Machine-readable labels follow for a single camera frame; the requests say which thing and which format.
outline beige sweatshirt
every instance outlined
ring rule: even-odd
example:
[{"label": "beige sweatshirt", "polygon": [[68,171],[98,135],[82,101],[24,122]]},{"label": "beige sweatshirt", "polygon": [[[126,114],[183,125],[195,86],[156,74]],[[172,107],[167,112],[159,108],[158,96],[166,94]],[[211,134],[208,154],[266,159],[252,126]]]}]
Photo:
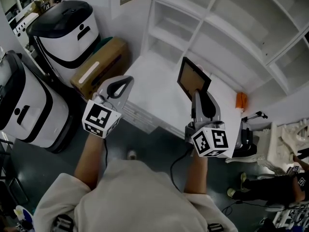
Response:
[{"label": "beige sweatshirt", "polygon": [[93,191],[60,174],[36,209],[35,231],[50,232],[60,214],[68,214],[79,232],[207,232],[212,223],[237,232],[210,196],[182,194],[167,174],[136,160],[109,162]]}]

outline cardboard box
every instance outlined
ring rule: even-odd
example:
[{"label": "cardboard box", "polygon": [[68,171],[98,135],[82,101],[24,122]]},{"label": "cardboard box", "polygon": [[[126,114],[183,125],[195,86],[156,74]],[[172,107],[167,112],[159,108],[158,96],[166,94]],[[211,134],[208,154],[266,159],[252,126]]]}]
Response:
[{"label": "cardboard box", "polygon": [[81,66],[71,83],[90,100],[106,79],[125,74],[130,60],[128,44],[120,38],[112,38]]}]

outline black cable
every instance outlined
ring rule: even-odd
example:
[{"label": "black cable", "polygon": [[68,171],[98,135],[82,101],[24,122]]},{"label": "black cable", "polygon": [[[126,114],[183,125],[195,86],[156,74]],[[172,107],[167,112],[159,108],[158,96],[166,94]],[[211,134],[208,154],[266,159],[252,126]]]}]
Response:
[{"label": "black cable", "polygon": [[6,143],[6,144],[9,144],[9,145],[13,145],[13,142],[11,142],[11,141],[6,141],[6,140],[4,140],[4,139],[0,139],[0,142]]},{"label": "black cable", "polygon": [[172,180],[172,183],[173,183],[173,185],[175,186],[175,188],[176,188],[178,191],[180,191],[180,190],[179,190],[179,188],[176,186],[176,184],[175,184],[175,182],[174,182],[174,177],[173,177],[173,166],[175,165],[176,162],[178,162],[178,161],[180,161],[181,159],[185,158],[185,157],[187,156],[187,154],[188,154],[189,152],[191,152],[191,151],[192,151],[192,149],[188,149],[188,150],[185,152],[184,155],[182,155],[181,157],[177,158],[177,159],[172,163],[172,165],[170,166],[170,169],[169,169],[169,171],[170,171],[170,178],[171,178],[171,180]]},{"label": "black cable", "polygon": [[106,139],[104,140],[104,147],[105,147],[105,168],[107,168],[107,155],[108,155],[108,151],[107,151],[107,146],[106,146]]},{"label": "black cable", "polygon": [[301,208],[304,208],[305,205],[301,205],[299,206],[298,208],[282,208],[282,207],[271,207],[271,206],[266,206],[266,205],[259,205],[259,204],[253,204],[253,203],[247,203],[247,202],[243,202],[241,200],[238,200],[236,201],[235,203],[232,203],[230,204],[229,206],[227,206],[226,208],[224,208],[222,210],[222,213],[226,216],[229,216],[230,214],[232,214],[233,212],[233,208],[232,208],[232,205],[234,204],[241,204],[241,203],[244,203],[244,204],[248,204],[248,205],[252,205],[252,206],[259,206],[259,207],[264,207],[264,208],[276,208],[276,209],[282,209],[282,210],[299,210]]}]

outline orange object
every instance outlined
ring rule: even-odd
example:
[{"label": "orange object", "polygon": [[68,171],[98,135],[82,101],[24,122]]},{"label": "orange object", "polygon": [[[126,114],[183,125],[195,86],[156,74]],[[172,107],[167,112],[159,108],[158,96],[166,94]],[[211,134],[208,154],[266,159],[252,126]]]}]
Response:
[{"label": "orange object", "polygon": [[245,93],[238,93],[236,97],[236,108],[242,108],[244,111],[248,107],[248,96]]}]

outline black handle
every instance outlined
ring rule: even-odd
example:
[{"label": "black handle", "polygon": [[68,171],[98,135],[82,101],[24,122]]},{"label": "black handle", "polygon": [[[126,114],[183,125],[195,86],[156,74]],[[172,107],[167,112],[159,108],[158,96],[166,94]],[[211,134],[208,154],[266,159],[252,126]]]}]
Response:
[{"label": "black handle", "polygon": [[89,31],[90,31],[90,27],[89,26],[85,27],[85,29],[77,35],[77,40],[80,40]]},{"label": "black handle", "polygon": [[266,114],[262,113],[261,111],[257,112],[256,115],[258,115],[259,117],[262,117],[262,118],[268,118],[268,116]]},{"label": "black handle", "polygon": [[[117,99],[120,96],[122,96],[123,92],[125,91],[126,87],[130,84],[130,82],[133,80],[132,76],[128,76],[125,79],[119,80],[117,82],[111,83],[108,85],[106,93],[109,97],[113,98],[113,99]],[[120,91],[120,93],[118,95],[116,95],[116,91],[121,88],[122,86],[124,86],[122,88],[122,90]]]},{"label": "black handle", "polygon": [[24,117],[25,117],[25,115],[26,115],[26,113],[27,113],[29,107],[30,107],[30,106],[27,106],[27,105],[26,105],[26,106],[24,106],[23,110],[21,110],[20,115],[19,115],[18,118],[17,118],[17,123],[18,123],[19,125],[20,125],[21,122],[23,121],[23,119],[24,119]]}]

